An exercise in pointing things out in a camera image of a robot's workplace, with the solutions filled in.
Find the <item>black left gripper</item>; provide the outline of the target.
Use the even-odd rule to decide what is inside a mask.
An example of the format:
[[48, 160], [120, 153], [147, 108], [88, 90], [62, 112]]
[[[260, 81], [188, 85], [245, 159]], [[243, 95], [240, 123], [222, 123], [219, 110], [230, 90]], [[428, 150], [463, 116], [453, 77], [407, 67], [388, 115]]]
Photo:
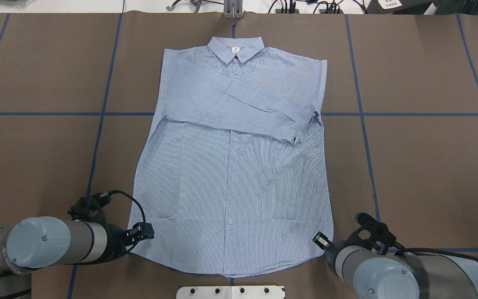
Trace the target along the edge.
[[139, 242], [154, 239], [154, 228], [151, 223], [136, 223], [127, 230], [108, 225], [107, 236], [106, 259], [112, 260], [127, 254]]

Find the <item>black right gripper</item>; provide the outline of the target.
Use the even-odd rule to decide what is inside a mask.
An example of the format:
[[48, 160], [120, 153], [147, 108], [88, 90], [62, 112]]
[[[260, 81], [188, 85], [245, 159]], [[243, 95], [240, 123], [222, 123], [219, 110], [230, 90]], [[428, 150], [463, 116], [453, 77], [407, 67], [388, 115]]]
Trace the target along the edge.
[[324, 233], [318, 231], [312, 240], [313, 243], [324, 251], [327, 259], [334, 260], [337, 257], [339, 253], [339, 245], [330, 241]]

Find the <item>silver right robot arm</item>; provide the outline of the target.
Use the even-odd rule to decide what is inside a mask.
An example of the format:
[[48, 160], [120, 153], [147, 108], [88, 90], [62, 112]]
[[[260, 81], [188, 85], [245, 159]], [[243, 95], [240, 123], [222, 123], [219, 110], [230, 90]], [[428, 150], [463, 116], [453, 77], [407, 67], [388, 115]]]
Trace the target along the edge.
[[361, 299], [478, 299], [478, 262], [451, 254], [380, 255], [318, 232], [328, 267]]

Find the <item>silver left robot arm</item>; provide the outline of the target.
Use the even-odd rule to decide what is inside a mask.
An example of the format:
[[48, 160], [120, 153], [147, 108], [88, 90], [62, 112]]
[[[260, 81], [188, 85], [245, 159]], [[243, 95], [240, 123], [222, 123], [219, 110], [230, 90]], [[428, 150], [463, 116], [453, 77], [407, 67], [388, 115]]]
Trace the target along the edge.
[[32, 274], [44, 267], [110, 262], [152, 238], [150, 223], [123, 230], [105, 222], [41, 216], [0, 226], [0, 299], [30, 299]]

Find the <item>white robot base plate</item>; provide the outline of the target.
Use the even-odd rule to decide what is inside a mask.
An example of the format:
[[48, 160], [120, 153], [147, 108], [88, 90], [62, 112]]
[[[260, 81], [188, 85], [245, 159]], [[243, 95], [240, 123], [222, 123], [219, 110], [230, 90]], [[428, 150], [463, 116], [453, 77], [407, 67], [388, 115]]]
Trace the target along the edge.
[[286, 299], [284, 286], [192, 286], [181, 287], [177, 299]]

